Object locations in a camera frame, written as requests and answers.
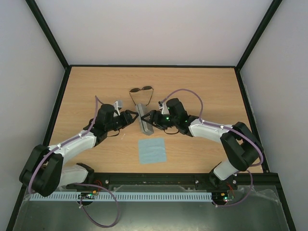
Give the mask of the light blue cleaning cloth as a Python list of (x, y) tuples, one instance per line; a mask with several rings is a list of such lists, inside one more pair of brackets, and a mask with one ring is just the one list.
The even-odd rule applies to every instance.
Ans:
[(139, 140), (138, 151), (139, 162), (143, 165), (167, 161), (165, 140), (163, 138)]

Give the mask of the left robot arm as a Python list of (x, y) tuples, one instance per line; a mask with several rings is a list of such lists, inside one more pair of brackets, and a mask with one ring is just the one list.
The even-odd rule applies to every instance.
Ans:
[(120, 111), (120, 108), (118, 102), (96, 107), (94, 118), (77, 135), (56, 145), (34, 147), (19, 177), (28, 192), (46, 197), (58, 187), (85, 183), (90, 167), (84, 164), (66, 167), (65, 164), (99, 145), (110, 131), (120, 131), (134, 123), (139, 114), (131, 110)]

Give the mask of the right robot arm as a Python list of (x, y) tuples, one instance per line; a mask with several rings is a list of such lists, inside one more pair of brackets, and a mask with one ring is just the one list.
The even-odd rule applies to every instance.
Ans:
[(175, 127), (183, 135), (205, 138), (223, 146), (227, 159), (209, 173), (214, 188), (221, 188), (230, 176), (263, 163), (263, 147), (245, 123), (220, 125), (204, 121), (189, 115), (177, 98), (160, 102), (159, 106), (159, 110), (142, 115), (141, 120), (163, 131)]

